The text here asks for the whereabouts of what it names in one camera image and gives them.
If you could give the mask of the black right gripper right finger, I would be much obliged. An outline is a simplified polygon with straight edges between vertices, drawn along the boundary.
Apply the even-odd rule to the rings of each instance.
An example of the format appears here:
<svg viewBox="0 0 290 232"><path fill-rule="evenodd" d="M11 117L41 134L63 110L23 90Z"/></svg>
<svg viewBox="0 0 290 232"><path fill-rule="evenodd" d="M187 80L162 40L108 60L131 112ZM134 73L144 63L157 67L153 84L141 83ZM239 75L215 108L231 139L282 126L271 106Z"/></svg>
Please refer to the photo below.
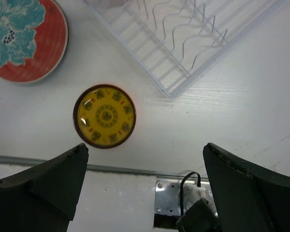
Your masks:
<svg viewBox="0 0 290 232"><path fill-rule="evenodd" d="M203 159L224 232L290 232L290 177L208 143Z"/></svg>

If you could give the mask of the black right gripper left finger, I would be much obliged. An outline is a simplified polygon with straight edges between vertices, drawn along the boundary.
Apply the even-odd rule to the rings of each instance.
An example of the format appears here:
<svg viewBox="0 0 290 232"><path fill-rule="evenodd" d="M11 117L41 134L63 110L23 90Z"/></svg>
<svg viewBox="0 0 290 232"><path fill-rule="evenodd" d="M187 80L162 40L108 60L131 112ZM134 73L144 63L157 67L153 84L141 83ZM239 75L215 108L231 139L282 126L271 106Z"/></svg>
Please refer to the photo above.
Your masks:
<svg viewBox="0 0 290 232"><path fill-rule="evenodd" d="M83 186L85 144L0 179L0 232L65 232Z"/></svg>

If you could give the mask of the red plate with teal flower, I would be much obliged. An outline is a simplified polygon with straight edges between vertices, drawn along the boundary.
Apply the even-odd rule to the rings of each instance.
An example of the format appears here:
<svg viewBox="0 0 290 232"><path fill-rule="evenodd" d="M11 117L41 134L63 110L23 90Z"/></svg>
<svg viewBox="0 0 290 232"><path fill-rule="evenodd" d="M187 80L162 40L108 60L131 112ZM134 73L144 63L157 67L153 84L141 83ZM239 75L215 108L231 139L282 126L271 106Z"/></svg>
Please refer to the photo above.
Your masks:
<svg viewBox="0 0 290 232"><path fill-rule="evenodd" d="M32 83L60 64L68 21L55 0L0 0L0 78Z"/></svg>

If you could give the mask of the yellow patterned small plate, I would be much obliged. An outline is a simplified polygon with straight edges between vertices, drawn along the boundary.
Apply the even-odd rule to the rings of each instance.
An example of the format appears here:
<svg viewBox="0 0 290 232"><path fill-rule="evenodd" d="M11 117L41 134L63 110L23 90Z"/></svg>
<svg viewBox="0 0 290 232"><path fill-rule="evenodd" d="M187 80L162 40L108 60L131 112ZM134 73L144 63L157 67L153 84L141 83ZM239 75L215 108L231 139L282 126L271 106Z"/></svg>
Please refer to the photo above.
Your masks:
<svg viewBox="0 0 290 232"><path fill-rule="evenodd" d="M90 146L114 148L127 141L135 128L135 105L123 89L95 85L77 99L73 124L79 137Z"/></svg>

